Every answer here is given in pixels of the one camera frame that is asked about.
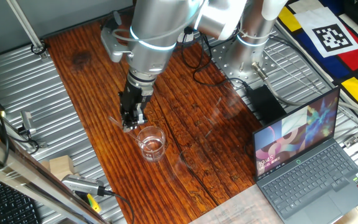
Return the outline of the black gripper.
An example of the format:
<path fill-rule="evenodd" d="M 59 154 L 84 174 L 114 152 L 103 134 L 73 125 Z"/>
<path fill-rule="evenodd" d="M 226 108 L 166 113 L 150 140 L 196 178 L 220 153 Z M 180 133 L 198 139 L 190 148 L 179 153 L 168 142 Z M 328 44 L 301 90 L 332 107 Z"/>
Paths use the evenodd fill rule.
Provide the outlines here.
<path fill-rule="evenodd" d="M 126 81 L 124 90 L 119 92 L 123 131 L 133 130 L 133 117 L 135 117 L 136 125 L 145 124 L 147 122 L 144 108 L 150 101 L 152 94 L 152 86 L 136 86 Z"/>

